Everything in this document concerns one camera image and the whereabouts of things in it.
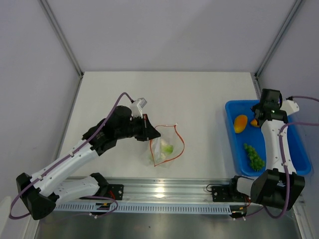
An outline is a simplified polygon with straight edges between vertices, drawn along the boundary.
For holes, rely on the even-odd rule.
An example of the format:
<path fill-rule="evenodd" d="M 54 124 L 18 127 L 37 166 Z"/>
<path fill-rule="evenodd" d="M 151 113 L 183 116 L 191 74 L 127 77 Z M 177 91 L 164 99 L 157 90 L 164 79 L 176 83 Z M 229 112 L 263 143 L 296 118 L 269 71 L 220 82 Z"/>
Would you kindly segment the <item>clear zip bag red zipper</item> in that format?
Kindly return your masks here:
<path fill-rule="evenodd" d="M 142 163 L 145 166 L 169 167 L 171 163 L 182 156 L 185 150 L 185 141 L 177 130 L 178 124 L 159 124 L 155 129 L 160 137 L 146 143 L 142 154 Z"/>

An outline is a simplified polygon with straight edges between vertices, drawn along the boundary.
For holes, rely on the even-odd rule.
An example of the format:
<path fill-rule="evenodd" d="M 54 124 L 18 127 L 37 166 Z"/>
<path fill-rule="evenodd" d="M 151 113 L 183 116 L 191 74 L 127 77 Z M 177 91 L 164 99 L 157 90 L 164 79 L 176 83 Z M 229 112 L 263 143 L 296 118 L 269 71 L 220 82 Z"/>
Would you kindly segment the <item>white cauliflower green leaves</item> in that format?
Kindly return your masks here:
<path fill-rule="evenodd" d="M 154 139 L 150 142 L 151 157 L 155 164 L 166 161 L 173 153 L 173 145 L 166 142 L 164 139 Z"/>

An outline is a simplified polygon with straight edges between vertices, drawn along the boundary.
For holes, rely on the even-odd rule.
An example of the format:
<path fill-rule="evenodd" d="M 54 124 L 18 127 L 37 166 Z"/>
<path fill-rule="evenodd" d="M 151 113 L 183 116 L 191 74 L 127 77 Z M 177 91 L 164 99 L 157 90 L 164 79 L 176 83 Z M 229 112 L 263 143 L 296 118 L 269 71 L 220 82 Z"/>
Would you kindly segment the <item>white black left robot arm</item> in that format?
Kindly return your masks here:
<path fill-rule="evenodd" d="M 72 182 L 65 179 L 115 147 L 120 139 L 133 137 L 137 141 L 149 141 L 160 136 L 147 114 L 134 116 L 128 107 L 113 107 L 105 119 L 83 134 L 68 154 L 37 173 L 20 174 L 16 178 L 18 196 L 34 220 L 45 218 L 56 206 L 75 199 L 115 201 L 109 193 L 109 183 L 100 173 Z"/>

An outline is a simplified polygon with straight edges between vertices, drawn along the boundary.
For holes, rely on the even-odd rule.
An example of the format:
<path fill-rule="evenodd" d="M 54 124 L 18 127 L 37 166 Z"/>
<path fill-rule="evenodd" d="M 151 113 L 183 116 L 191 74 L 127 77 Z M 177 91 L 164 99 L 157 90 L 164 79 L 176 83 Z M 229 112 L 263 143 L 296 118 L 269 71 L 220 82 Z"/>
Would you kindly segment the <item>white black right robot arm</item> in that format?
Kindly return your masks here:
<path fill-rule="evenodd" d="M 233 201 L 246 195 L 265 209 L 272 207 L 284 213 L 291 209 L 305 187 L 304 177 L 297 174 L 291 160 L 287 134 L 288 116 L 300 108 L 292 98 L 283 100 L 280 91 L 263 89 L 259 103 L 251 110 L 263 135 L 266 169 L 256 179 L 234 176 L 227 194 Z"/>

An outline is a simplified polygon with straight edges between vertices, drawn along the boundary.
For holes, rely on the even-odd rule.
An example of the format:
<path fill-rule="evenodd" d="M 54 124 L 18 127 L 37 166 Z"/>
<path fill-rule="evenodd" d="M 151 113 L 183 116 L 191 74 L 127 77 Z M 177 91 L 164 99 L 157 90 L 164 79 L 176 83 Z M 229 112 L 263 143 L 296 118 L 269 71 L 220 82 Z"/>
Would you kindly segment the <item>red orange mango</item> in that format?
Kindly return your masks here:
<path fill-rule="evenodd" d="M 256 119 L 253 119 L 253 120 L 250 122 L 250 125 L 253 126 L 253 127 L 259 127 L 258 122 L 257 122 Z"/>

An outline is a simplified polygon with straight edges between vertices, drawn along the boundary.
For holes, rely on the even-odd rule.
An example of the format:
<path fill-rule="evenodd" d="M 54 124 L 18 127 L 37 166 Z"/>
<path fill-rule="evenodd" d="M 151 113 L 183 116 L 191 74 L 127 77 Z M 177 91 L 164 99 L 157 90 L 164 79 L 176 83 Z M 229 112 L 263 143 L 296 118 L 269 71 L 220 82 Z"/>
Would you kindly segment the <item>orange yellow mango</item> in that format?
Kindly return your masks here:
<path fill-rule="evenodd" d="M 237 116 L 233 124 L 235 133 L 242 133 L 247 126 L 247 122 L 248 117 L 246 115 Z"/>

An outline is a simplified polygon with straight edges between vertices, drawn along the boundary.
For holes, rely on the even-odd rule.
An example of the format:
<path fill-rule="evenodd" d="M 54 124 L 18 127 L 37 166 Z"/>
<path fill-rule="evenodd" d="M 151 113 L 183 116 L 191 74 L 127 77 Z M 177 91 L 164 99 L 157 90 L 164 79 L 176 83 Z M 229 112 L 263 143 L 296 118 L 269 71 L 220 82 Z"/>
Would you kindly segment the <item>blue plastic bin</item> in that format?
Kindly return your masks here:
<path fill-rule="evenodd" d="M 226 127 L 231 146 L 236 171 L 240 175 L 258 177 L 266 169 L 278 169 L 284 172 L 280 139 L 283 143 L 284 156 L 289 173 L 305 176 L 311 171 L 311 164 L 299 137 L 296 127 L 291 125 L 281 129 L 285 124 L 282 121 L 272 120 L 263 123 L 261 128 L 246 126 L 242 133 L 235 133 L 234 120 L 239 115 L 246 115 L 248 121 L 254 119 L 251 111 L 258 100 L 228 101 L 225 105 Z M 255 172 L 249 165 L 250 160 L 243 144 L 253 146 L 266 165 L 261 171 Z"/>

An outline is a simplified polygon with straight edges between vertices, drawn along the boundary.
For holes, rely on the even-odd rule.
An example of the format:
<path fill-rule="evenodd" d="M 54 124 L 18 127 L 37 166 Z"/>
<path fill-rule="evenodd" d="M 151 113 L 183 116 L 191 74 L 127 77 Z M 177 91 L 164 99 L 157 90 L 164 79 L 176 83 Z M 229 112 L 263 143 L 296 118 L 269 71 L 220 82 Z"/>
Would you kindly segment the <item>green grape bunch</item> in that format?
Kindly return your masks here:
<path fill-rule="evenodd" d="M 248 144 L 243 144 L 244 149 L 247 153 L 247 157 L 250 160 L 250 167 L 255 171 L 261 171 L 266 165 L 265 161 L 261 158 L 261 156 L 257 153 L 256 149 Z"/>

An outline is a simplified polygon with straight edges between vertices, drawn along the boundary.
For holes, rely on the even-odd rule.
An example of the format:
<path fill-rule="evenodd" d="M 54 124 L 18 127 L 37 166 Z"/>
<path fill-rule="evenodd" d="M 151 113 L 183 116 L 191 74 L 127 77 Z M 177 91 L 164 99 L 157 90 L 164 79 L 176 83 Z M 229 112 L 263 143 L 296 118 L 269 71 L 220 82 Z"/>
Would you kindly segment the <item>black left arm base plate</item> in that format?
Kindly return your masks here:
<path fill-rule="evenodd" d="M 122 200 L 124 193 L 124 185 L 123 184 L 109 184 L 107 186 L 103 186 L 100 189 L 98 185 L 92 185 L 90 187 L 96 188 L 96 193 L 92 196 L 96 197 L 108 197 L 115 200 Z"/>

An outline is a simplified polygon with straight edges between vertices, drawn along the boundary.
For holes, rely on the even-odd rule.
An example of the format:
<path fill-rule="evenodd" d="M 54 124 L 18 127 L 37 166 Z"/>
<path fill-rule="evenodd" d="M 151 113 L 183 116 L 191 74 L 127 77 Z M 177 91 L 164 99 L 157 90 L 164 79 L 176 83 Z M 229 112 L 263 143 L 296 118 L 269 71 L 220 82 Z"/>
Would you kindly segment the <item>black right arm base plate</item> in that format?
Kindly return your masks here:
<path fill-rule="evenodd" d="M 248 202 L 247 197 L 244 194 L 235 191 L 229 185 L 208 184 L 206 190 L 211 194 L 213 202 Z"/>

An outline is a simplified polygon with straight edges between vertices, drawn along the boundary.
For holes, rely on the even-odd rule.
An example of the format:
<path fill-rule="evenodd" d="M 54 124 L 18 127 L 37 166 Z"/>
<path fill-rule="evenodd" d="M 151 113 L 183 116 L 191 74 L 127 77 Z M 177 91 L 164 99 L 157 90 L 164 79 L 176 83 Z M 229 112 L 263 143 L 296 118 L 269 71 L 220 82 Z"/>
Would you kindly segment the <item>right aluminium frame post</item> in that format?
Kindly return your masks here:
<path fill-rule="evenodd" d="M 302 8 L 304 4 L 304 0 L 295 0 L 289 12 L 287 13 L 284 21 L 281 23 L 278 32 L 276 33 L 270 47 L 268 48 L 265 56 L 263 57 L 261 63 L 259 64 L 256 72 L 254 73 L 254 77 L 256 81 L 259 80 L 263 71 L 266 69 L 267 64 L 270 62 L 272 56 L 275 54 L 277 48 L 279 47 L 281 41 L 284 39 L 286 33 L 288 32 L 290 26 L 293 24 L 295 17 L 298 12 Z"/>

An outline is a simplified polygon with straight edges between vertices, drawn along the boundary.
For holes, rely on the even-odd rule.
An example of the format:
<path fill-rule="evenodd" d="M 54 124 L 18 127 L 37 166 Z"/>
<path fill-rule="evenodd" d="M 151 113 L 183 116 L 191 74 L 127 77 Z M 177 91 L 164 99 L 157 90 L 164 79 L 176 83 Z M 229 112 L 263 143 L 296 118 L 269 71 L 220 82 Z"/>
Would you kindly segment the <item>aluminium frame post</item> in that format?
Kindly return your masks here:
<path fill-rule="evenodd" d="M 259 64 L 256 72 L 254 73 L 254 77 L 256 81 L 259 80 L 263 71 L 266 69 L 267 64 L 270 62 L 272 56 L 275 54 L 277 48 L 279 47 L 281 41 L 284 39 L 286 33 L 288 32 L 290 26 L 293 24 L 295 17 L 298 12 L 302 8 L 304 4 L 304 0 L 295 0 L 289 12 L 287 13 L 284 21 L 281 23 L 278 32 L 276 33 L 270 47 L 268 48 L 265 56 L 263 57 L 261 63 Z"/>
<path fill-rule="evenodd" d="M 84 75 L 84 72 L 81 69 L 81 66 L 78 62 L 78 60 L 75 57 L 75 54 L 73 50 L 71 49 L 71 46 L 57 20 L 57 17 L 55 16 L 55 13 L 53 12 L 49 1 L 47 0 L 38 0 L 39 5 L 42 8 L 42 11 L 44 12 L 49 24 L 51 25 L 52 30 L 54 31 L 58 41 L 60 42 L 64 53 L 66 54 L 67 58 L 71 62 L 75 72 L 81 79 Z"/>

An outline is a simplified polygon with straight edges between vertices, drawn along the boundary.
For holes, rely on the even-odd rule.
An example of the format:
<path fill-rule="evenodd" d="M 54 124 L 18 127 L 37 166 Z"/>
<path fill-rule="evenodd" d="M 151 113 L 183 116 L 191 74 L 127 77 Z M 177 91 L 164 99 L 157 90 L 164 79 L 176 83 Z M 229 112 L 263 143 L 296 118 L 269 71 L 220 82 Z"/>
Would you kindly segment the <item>left aluminium frame post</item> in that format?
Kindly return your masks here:
<path fill-rule="evenodd" d="M 39 5 L 42 8 L 42 11 L 44 12 L 49 24 L 51 25 L 52 30 L 54 31 L 58 41 L 60 42 L 64 53 L 66 54 L 67 58 L 71 62 L 75 72 L 81 79 L 84 75 L 84 72 L 81 69 L 81 66 L 78 62 L 78 60 L 75 57 L 75 54 L 73 50 L 71 49 L 71 46 L 57 20 L 57 17 L 55 16 L 55 13 L 53 12 L 49 1 L 47 0 L 38 0 Z"/>

